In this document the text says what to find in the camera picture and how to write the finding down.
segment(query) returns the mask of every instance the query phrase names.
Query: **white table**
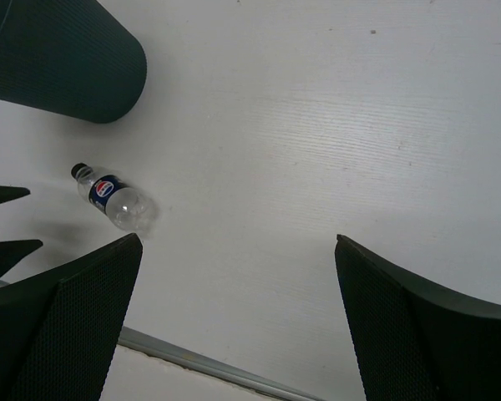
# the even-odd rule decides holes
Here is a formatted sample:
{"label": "white table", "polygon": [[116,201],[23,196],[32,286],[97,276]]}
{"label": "white table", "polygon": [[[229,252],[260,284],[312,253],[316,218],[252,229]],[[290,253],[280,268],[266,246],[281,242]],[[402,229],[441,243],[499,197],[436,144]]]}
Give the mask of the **white table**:
{"label": "white table", "polygon": [[501,2],[104,0],[144,45],[137,107],[93,125],[0,103],[7,280],[121,235],[83,161],[163,209],[126,325],[330,400],[363,400],[338,232],[501,303]]}

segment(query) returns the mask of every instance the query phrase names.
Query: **blue label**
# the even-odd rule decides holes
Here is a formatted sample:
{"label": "blue label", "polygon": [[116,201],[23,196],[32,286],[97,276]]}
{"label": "blue label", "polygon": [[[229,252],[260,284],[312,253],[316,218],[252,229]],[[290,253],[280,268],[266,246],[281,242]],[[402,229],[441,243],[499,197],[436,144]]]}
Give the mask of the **blue label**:
{"label": "blue label", "polygon": [[91,187],[89,192],[89,201],[97,207],[104,214],[106,213],[106,205],[108,200],[115,192],[122,190],[123,188],[128,188],[123,181],[117,178],[115,175],[106,175]]}

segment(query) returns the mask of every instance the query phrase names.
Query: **metal trim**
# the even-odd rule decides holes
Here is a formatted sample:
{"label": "metal trim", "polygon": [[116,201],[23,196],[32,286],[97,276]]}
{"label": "metal trim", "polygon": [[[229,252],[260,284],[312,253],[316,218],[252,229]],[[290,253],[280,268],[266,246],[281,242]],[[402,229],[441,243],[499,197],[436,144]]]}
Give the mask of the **metal trim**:
{"label": "metal trim", "polygon": [[187,349],[177,347],[129,327],[123,327],[118,344],[150,357],[163,359],[183,368],[219,378],[269,397],[284,399],[285,401],[324,401],[322,398],[311,396],[198,353],[192,353]]}

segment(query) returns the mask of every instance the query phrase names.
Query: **mesh texture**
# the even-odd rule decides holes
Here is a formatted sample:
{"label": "mesh texture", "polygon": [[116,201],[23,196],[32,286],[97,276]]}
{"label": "mesh texture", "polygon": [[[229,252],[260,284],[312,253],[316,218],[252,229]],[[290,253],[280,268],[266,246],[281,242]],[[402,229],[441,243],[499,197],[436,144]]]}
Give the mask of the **mesh texture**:
{"label": "mesh texture", "polygon": [[99,399],[141,252],[139,239],[126,241],[58,284],[8,400]]}
{"label": "mesh texture", "polygon": [[367,401],[437,401],[415,323],[400,286],[338,243],[337,270]]}
{"label": "mesh texture", "polygon": [[139,42],[96,0],[11,1],[0,29],[0,99],[95,123],[136,103]]}

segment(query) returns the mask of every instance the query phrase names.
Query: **pepsi logo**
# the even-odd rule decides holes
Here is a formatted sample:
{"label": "pepsi logo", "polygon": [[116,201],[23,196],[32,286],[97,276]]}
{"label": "pepsi logo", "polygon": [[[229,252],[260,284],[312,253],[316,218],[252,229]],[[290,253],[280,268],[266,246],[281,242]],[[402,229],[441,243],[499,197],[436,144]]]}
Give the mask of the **pepsi logo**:
{"label": "pepsi logo", "polygon": [[97,195],[101,198],[104,198],[111,194],[111,191],[114,190],[114,184],[109,181],[100,181],[97,184]]}

